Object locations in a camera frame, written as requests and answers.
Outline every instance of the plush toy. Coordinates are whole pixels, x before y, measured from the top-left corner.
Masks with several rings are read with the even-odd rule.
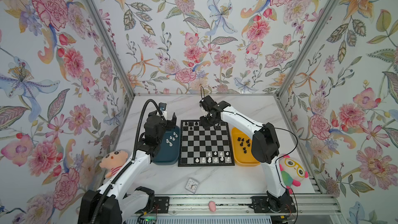
[[[114,176],[120,168],[125,164],[129,155],[125,151],[111,152],[102,158],[99,166],[101,168],[109,169],[110,171],[105,175],[105,178]]]
[[[304,178],[308,178],[308,172],[304,171],[299,163],[291,160],[289,155],[279,159],[279,167],[281,168],[283,182],[289,189],[290,194],[293,193],[290,188],[291,185],[298,187]]]

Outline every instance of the marble surface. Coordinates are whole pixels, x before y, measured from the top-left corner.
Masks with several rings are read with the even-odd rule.
[[[217,101],[226,101],[244,115],[262,122],[272,123],[275,127],[286,128],[273,96],[216,96],[212,98]],[[200,96],[136,96],[127,117],[127,122],[122,131],[117,149],[126,150],[131,154],[134,148],[134,140],[137,131],[137,123],[142,107],[148,99],[167,103],[168,119],[173,112],[177,116],[177,125],[181,120],[199,119],[202,116],[199,107]],[[150,103],[144,116],[144,122],[148,113],[154,111],[155,107]],[[288,153],[294,148],[290,134],[283,130],[276,130],[280,153]],[[297,151],[290,155],[297,162],[301,159]],[[218,167],[178,167],[178,162],[171,166],[159,166],[150,164],[134,181],[130,191],[139,186],[155,190],[156,194],[191,194],[185,189],[186,182],[191,177],[200,185],[196,194],[259,194],[267,191],[266,176],[261,166],[241,167],[218,166]],[[300,187],[293,186],[295,193],[314,193],[314,189],[308,178],[301,182]]]

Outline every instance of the orange lily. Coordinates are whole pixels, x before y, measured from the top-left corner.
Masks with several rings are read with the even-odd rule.
[[[132,69],[133,69],[135,66],[137,66],[137,67],[142,66],[142,67],[141,67],[141,71],[142,71],[142,69],[144,69],[144,72],[143,72],[142,75],[141,75],[141,77],[142,77],[142,76],[145,74],[145,71],[146,71],[145,65],[149,65],[149,66],[152,66],[152,67],[158,67],[158,66],[155,66],[155,65],[149,63],[149,61],[151,61],[151,60],[153,60],[153,59],[144,60],[144,54],[142,54],[141,47],[140,47],[140,46],[138,46],[138,47],[140,48],[140,52],[141,52],[141,61],[134,63],[134,64],[131,66],[131,69],[130,69],[129,72],[131,72]]]
[[[301,75],[301,78],[304,79],[302,82],[299,82],[299,84],[300,83],[302,83],[302,84],[300,86],[297,86],[297,87],[302,87],[302,86],[305,85],[306,82],[308,82],[308,84],[310,85],[311,94],[314,95],[313,92],[312,92],[312,88],[311,88],[311,81],[313,81],[315,83],[317,83],[317,82],[311,76],[312,76],[313,73],[315,73],[316,69],[319,67],[319,64],[321,64],[321,62],[318,63],[318,66],[316,66],[314,71],[312,71],[309,75],[307,75],[306,73],[303,73],[303,72],[301,72],[298,75],[296,75],[296,76]]]

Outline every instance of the floral wallpaper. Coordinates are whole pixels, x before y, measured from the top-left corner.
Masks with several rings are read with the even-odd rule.
[[[327,0],[94,0],[137,93],[275,93]]]
[[[348,223],[398,222],[398,8],[340,0],[282,103]]]
[[[0,0],[0,19],[0,223],[70,223],[131,99],[81,0]]]

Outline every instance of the chessboard border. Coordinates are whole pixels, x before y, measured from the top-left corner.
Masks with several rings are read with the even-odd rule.
[[[227,135],[228,135],[228,144],[229,144],[229,150],[231,154],[231,163],[194,163],[194,164],[181,164],[181,148],[182,148],[182,127],[183,127],[183,122],[199,122],[200,120],[181,120],[181,125],[180,125],[180,149],[179,149],[179,155],[178,155],[178,167],[208,167],[208,166],[235,166],[235,158],[234,158],[234,150],[232,149],[232,139],[230,135],[230,130],[228,123],[223,121],[225,123],[225,126],[227,127]]]

